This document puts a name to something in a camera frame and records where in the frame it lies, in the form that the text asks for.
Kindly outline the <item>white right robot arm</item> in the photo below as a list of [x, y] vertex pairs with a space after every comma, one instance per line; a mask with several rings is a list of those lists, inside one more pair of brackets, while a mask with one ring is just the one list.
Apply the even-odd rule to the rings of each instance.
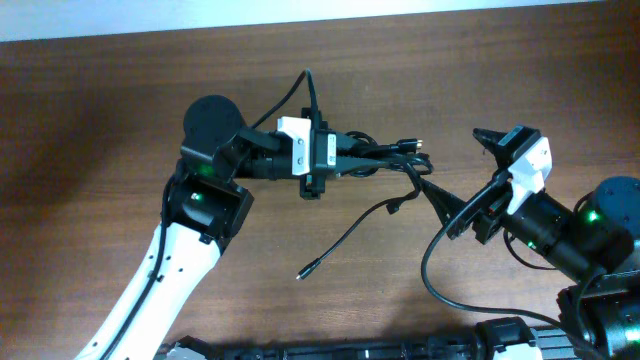
[[495, 158], [491, 180], [463, 201], [428, 182], [422, 191], [442, 227], [425, 251], [426, 269], [443, 236], [472, 230], [482, 244], [501, 234], [519, 240], [573, 282], [557, 295], [558, 319], [582, 359], [639, 356], [639, 181], [603, 180], [567, 208], [545, 190], [552, 169], [549, 140], [537, 129], [509, 132], [477, 128], [474, 138]]

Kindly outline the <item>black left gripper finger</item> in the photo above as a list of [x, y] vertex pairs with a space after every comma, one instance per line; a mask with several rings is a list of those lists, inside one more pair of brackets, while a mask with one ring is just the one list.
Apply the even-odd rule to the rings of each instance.
[[389, 162], [386, 160], [338, 156], [336, 159], [336, 165], [329, 172], [329, 174], [332, 176], [343, 176], [358, 171], [369, 171], [370, 169], [386, 168], [388, 165]]
[[329, 136], [329, 149], [336, 153], [348, 153], [355, 149], [367, 147], [368, 145], [369, 143], [367, 141], [345, 133], [335, 132]]

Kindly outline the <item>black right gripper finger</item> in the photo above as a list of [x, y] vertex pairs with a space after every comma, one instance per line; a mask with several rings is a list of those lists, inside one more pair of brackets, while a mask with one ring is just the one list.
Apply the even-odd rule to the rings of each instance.
[[507, 167], [510, 155], [506, 146], [501, 144], [502, 139], [506, 136], [505, 132], [474, 128], [472, 135], [485, 150], [494, 156], [499, 168]]
[[466, 202], [456, 195], [438, 187], [437, 185], [421, 180], [422, 192], [431, 203], [442, 225], [446, 225], [452, 217], [458, 214], [466, 205]]

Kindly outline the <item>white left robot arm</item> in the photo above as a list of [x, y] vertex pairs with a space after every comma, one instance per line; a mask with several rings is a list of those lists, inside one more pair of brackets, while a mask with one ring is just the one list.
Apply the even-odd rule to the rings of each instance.
[[328, 178], [385, 168], [388, 155], [331, 130], [317, 107], [282, 117], [272, 132], [249, 126], [221, 95], [186, 111], [181, 157], [162, 195], [161, 222], [139, 268], [81, 359], [151, 359], [187, 299], [239, 233], [254, 202], [239, 178], [293, 179], [307, 200]]

